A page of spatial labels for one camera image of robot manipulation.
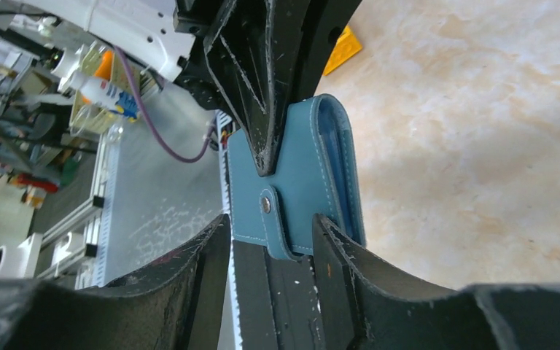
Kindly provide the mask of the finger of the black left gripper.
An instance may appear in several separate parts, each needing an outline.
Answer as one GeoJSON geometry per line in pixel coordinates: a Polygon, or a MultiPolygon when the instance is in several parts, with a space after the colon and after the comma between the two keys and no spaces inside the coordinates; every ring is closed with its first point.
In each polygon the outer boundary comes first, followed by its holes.
{"type": "Polygon", "coordinates": [[[292,101],[312,97],[349,19],[361,0],[310,1],[292,82],[292,101]]]}
{"type": "Polygon", "coordinates": [[[260,176],[276,170],[308,1],[224,1],[203,41],[260,176]]]}

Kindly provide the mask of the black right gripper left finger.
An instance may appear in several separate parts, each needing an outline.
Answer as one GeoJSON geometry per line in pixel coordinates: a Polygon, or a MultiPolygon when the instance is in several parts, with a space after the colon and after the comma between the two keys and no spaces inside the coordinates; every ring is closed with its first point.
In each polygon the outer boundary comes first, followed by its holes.
{"type": "Polygon", "coordinates": [[[230,251],[221,214],[104,287],[0,279],[0,349],[215,349],[230,251]]]}

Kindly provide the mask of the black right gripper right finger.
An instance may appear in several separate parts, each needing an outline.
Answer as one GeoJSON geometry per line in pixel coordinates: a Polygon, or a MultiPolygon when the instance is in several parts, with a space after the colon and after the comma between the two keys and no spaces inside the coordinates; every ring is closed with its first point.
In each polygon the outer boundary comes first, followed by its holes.
{"type": "Polygon", "coordinates": [[[560,349],[560,284],[417,278],[313,219],[314,270],[328,349],[560,349]]]}

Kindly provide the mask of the blue leather card holder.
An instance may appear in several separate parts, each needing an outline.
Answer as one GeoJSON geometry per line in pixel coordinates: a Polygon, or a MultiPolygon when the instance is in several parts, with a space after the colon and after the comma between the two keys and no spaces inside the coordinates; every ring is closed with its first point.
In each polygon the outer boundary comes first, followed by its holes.
{"type": "Polygon", "coordinates": [[[354,140],[338,99],[315,96],[288,108],[276,171],[259,176],[243,131],[227,141],[233,239],[264,246],[279,260],[312,255],[315,214],[361,246],[366,237],[354,140]]]}

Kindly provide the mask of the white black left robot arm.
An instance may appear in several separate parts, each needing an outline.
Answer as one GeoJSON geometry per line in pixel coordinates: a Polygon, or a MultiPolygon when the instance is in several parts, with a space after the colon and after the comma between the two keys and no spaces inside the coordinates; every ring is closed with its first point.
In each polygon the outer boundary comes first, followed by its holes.
{"type": "Polygon", "coordinates": [[[310,98],[358,1],[33,1],[120,48],[244,129],[260,176],[276,170],[287,109],[310,98]]]}

